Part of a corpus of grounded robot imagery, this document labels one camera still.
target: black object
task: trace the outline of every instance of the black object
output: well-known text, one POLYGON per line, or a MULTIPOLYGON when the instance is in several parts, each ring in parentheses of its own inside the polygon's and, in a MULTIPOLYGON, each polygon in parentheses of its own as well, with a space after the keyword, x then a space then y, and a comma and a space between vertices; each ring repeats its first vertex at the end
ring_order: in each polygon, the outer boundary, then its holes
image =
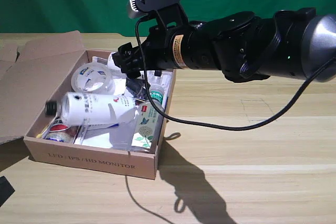
POLYGON ((45 104, 45 115, 55 116, 57 113, 57 102, 56 101, 47 101, 45 104))
POLYGON ((147 100, 145 82, 143 79, 126 78, 126 89, 133 95, 134 98, 147 100))
MULTIPOLYGON (((315 8, 282 10, 273 18, 239 12, 210 22, 189 22, 178 1, 135 1, 137 9, 147 13, 142 22, 157 21, 141 44, 147 70, 220 70, 232 82, 270 76, 306 80, 336 51, 336 17, 317 16, 315 8)), ((122 45, 112 57, 129 78, 140 76, 139 46, 122 45)), ((331 67, 316 80, 335 75, 336 67, 331 67)))
POLYGON ((5 176, 0 177, 0 207, 15 192, 12 185, 5 176))
POLYGON ((161 77, 161 75, 162 75, 162 70, 156 70, 156 71, 154 71, 154 76, 161 77))

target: cardboard piece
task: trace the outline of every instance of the cardboard piece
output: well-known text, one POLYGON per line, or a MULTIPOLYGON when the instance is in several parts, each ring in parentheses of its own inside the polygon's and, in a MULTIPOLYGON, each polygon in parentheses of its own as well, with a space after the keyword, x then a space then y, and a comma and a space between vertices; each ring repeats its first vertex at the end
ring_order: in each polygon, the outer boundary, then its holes
MULTIPOLYGON (((24 137, 33 159, 68 167, 155 179, 166 119, 154 154, 59 143, 35 138, 52 118, 44 115, 47 100, 71 91, 71 76, 93 56, 108 59, 109 51, 85 50, 78 31, 30 41, 0 81, 0 144, 24 137)), ((167 94, 169 111, 175 71, 167 94)))
POLYGON ((8 69, 15 63, 17 58, 17 45, 6 44, 0 48, 0 80, 8 69))

